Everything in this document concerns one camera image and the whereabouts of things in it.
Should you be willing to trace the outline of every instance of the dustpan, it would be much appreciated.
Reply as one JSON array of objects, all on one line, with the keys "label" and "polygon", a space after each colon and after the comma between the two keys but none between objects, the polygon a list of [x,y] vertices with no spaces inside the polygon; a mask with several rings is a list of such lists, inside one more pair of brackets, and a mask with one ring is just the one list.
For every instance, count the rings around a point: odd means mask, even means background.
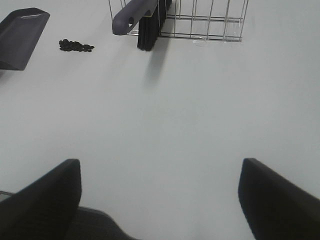
[{"label": "dustpan", "polygon": [[38,8],[25,8],[0,22],[0,69],[26,68],[49,17]]}]

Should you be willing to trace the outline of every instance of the wire basket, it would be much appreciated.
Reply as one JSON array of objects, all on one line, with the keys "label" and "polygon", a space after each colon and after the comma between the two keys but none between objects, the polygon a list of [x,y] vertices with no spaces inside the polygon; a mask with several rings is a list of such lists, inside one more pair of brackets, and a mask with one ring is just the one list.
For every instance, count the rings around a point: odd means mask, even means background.
[{"label": "wire basket", "polygon": [[[130,0],[108,0],[111,19]],[[163,38],[241,42],[249,0],[173,0]],[[138,24],[127,35],[138,36]]]}]

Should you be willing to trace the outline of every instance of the black bristles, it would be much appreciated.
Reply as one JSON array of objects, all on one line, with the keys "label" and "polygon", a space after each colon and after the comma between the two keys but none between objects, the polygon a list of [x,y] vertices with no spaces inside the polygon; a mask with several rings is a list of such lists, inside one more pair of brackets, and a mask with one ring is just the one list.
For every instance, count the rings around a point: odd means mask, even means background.
[{"label": "black bristles", "polygon": [[159,0],[159,4],[154,10],[152,17],[141,18],[139,21],[137,44],[139,49],[151,51],[165,23],[167,11],[171,4],[172,0]]},{"label": "black bristles", "polygon": [[92,52],[94,46],[88,44],[82,45],[78,41],[69,41],[68,39],[63,39],[59,41],[60,50],[64,52],[78,51],[78,52]]}]

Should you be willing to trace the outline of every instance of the pile of black seeds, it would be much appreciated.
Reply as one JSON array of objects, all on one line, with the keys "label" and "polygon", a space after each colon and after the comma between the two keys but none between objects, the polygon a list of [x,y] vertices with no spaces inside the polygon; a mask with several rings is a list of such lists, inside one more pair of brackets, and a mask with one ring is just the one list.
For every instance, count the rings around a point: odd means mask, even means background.
[{"label": "pile of black seeds", "polygon": [[78,41],[69,41],[68,39],[63,39],[59,41],[60,50],[64,52],[78,51],[78,52],[92,52],[94,46],[88,44],[81,44]]}]

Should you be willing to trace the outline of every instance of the brush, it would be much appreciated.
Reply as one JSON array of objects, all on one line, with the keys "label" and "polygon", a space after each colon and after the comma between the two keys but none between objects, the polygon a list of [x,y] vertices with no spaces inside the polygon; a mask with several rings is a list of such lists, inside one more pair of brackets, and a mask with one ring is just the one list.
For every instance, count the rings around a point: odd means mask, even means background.
[{"label": "brush", "polygon": [[139,34],[137,47],[150,51],[160,34],[172,0],[131,0],[112,21],[115,35],[126,35],[137,23]]}]

